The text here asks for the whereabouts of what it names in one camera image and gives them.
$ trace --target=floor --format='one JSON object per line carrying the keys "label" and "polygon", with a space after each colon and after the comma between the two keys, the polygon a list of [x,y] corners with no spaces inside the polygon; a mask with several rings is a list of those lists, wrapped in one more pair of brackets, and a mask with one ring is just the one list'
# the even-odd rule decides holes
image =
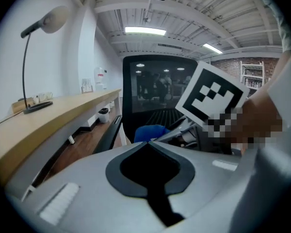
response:
{"label": "floor", "polygon": [[[113,121],[115,118],[115,109],[111,109],[110,115],[110,122]],[[54,176],[55,174],[59,173],[63,169],[65,169],[70,164],[74,163],[75,161],[89,156],[93,153],[95,147],[97,146],[99,140],[106,132],[109,123],[99,123],[97,124],[91,132],[81,132],[75,138],[74,144],[70,144],[63,153],[59,156],[53,167],[50,169],[49,173],[47,174],[44,181],[49,179],[50,177]],[[116,137],[114,142],[113,148],[117,148],[122,146],[119,134]]]}

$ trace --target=lamp base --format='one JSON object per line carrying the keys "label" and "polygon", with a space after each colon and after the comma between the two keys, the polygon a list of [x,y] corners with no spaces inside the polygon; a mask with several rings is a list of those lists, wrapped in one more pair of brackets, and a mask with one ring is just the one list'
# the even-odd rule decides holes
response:
{"label": "lamp base", "polygon": [[29,114],[31,112],[35,112],[35,111],[41,110],[41,109],[43,109],[45,107],[48,107],[48,106],[50,106],[52,104],[53,104],[52,101],[35,104],[35,105],[33,105],[33,106],[28,107],[27,109],[25,109],[24,110],[24,114]]}

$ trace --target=wooden desk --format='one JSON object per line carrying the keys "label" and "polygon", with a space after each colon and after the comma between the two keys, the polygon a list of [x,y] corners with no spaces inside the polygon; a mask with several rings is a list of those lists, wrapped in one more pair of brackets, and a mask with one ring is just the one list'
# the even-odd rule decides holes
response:
{"label": "wooden desk", "polygon": [[[120,89],[53,99],[53,105],[0,124],[0,183],[20,197],[47,160],[83,123],[109,102],[121,114]],[[122,145],[126,144],[123,126]]]}

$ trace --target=ceiling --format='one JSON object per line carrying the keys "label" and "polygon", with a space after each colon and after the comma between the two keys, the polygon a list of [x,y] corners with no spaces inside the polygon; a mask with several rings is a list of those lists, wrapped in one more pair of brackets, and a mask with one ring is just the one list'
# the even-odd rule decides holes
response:
{"label": "ceiling", "polygon": [[[216,56],[203,47],[205,43],[229,56],[282,51],[276,20],[261,0],[96,1],[99,24],[120,57],[151,53],[199,60]],[[126,26],[167,33],[125,34]]]}

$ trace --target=lamp shade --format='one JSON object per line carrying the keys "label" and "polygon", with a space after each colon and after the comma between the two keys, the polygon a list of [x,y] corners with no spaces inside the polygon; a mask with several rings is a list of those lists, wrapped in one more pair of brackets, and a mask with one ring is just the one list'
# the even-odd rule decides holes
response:
{"label": "lamp shade", "polygon": [[69,16],[69,10],[66,6],[58,6],[48,12],[40,21],[41,29],[45,33],[54,33],[66,23]]}

